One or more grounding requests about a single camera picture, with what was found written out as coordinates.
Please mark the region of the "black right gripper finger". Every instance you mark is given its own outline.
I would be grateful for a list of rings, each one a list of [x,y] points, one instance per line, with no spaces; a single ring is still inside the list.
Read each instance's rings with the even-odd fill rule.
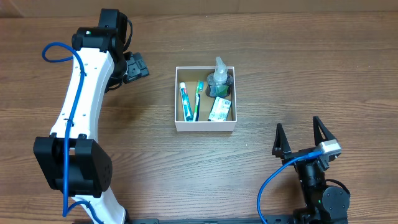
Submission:
[[[272,155],[276,157],[286,157],[291,154],[291,148],[285,135],[284,129],[280,123],[277,124]]]
[[[336,139],[318,116],[313,117],[313,133],[315,146],[319,145],[321,142]]]

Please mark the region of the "white green soap pack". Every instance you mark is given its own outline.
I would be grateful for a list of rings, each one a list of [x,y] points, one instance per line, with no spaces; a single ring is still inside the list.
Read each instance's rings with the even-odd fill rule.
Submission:
[[[208,121],[226,121],[231,109],[231,105],[231,101],[217,96],[209,113]]]

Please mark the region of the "blue soap pump bottle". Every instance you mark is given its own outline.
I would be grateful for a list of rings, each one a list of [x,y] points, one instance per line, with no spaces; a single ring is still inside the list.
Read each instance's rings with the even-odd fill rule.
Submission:
[[[216,57],[215,71],[207,76],[206,81],[208,84],[206,89],[207,96],[212,98],[229,96],[233,77],[228,73],[228,68],[221,57]]]

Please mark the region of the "small toothpaste tube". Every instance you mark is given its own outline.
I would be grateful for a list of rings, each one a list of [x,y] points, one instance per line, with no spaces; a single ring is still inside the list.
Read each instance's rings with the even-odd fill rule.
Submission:
[[[187,88],[185,82],[180,82],[180,95],[182,98],[184,121],[193,121],[193,113],[190,105],[190,100],[187,94]]]

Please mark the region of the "green white toothbrush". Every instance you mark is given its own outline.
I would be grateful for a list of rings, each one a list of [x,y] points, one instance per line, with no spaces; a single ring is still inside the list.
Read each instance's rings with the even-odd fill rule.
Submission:
[[[200,100],[201,100],[201,94],[200,93],[203,91],[203,87],[204,87],[204,82],[203,81],[198,81],[196,92],[195,92],[195,109],[194,109],[194,114],[193,114],[193,121],[198,121],[199,120]]]

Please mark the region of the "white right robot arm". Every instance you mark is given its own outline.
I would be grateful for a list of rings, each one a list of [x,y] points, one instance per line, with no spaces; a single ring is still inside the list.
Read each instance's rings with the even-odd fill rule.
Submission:
[[[277,124],[272,155],[283,165],[294,167],[305,207],[291,215],[268,215],[269,223],[348,223],[349,190],[341,182],[325,178],[330,162],[343,148],[317,116],[313,117],[313,132],[314,147],[292,152],[282,125]]]

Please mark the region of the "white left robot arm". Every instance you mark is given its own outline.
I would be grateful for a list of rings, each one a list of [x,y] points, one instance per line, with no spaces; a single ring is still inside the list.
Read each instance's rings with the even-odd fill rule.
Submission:
[[[117,9],[102,9],[96,27],[72,36],[72,75],[60,114],[33,152],[51,189],[63,195],[63,216],[83,207],[92,223],[129,223],[112,189],[113,164],[98,143],[104,95],[148,76],[141,54],[129,51],[132,22]]]

